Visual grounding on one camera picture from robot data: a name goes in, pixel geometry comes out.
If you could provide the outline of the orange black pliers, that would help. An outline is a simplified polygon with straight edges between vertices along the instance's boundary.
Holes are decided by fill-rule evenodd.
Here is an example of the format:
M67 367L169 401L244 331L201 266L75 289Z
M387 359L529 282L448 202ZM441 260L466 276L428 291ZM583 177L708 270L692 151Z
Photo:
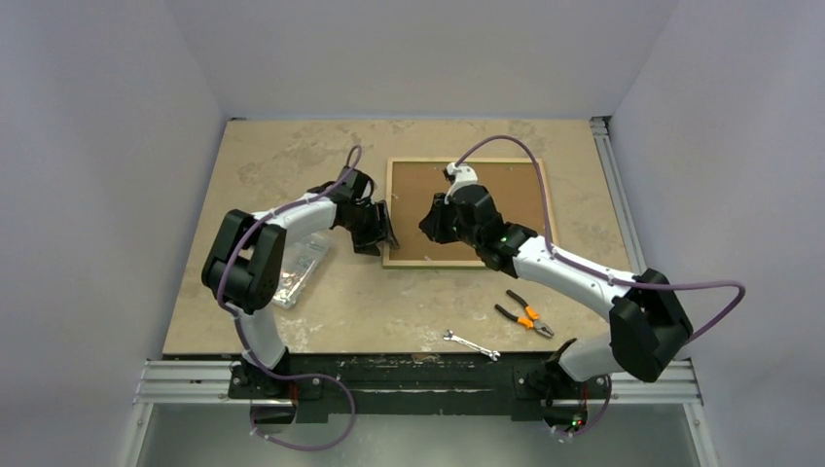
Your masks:
M532 306L518 293L508 289L506 295L515 301L522 309L522 315L513 314L500 304L495 304L494 309L508 320L522 325L526 330L532 330L547 339L552 339L555 332L547 325Z

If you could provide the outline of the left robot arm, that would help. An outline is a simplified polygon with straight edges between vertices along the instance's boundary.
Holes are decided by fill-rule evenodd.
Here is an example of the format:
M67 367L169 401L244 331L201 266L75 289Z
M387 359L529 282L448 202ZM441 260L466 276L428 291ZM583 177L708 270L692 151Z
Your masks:
M201 271L201 283L233 320L242 357L257 367L252 384L265 397L289 388L290 372L281 360L287 348L268 310L281 278L288 246L334 228L349 232L352 249L378 257L399 243L388 206L374 200L374 179L345 166L336 181L310 189L300 198L258 213L229 211L216 234Z

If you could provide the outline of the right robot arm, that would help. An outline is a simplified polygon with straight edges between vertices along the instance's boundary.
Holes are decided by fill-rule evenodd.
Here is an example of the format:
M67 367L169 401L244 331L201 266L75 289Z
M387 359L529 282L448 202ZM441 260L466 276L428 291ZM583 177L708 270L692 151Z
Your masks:
M626 372L656 381L693 334L666 277L614 271L550 246L532 229L507 222L481 185L453 196L437 193L420 230L436 243L462 242L492 270L538 283L586 306L609 325L606 334L566 342L550 359L546 382L568 396L592 377Z

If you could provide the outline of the small silver wrench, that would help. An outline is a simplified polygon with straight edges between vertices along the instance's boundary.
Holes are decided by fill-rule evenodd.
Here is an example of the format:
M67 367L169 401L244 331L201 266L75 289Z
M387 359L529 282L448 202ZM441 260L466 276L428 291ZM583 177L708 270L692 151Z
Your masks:
M488 349L488 348L483 347L479 344L476 344L472 341L468 341L464 338L461 338L458 335L456 335L452 330L446 330L446 332L443 334L443 340L444 341L452 341L452 342L464 345L464 346L480 353L481 355L484 355L484 356L488 357L493 362L496 362L501 356L501 354L497 350Z

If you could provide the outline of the green picture frame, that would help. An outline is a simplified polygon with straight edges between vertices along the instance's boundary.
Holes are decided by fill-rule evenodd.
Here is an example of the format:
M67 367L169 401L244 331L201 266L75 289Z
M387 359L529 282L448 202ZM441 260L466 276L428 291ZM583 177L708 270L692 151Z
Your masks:
M474 269L484 263L474 240L511 241L511 224L559 240L550 181L542 162L526 158L471 158L463 164L478 180L458 204L436 199L451 182L451 159L392 159L387 204L398 248L384 248L386 269Z

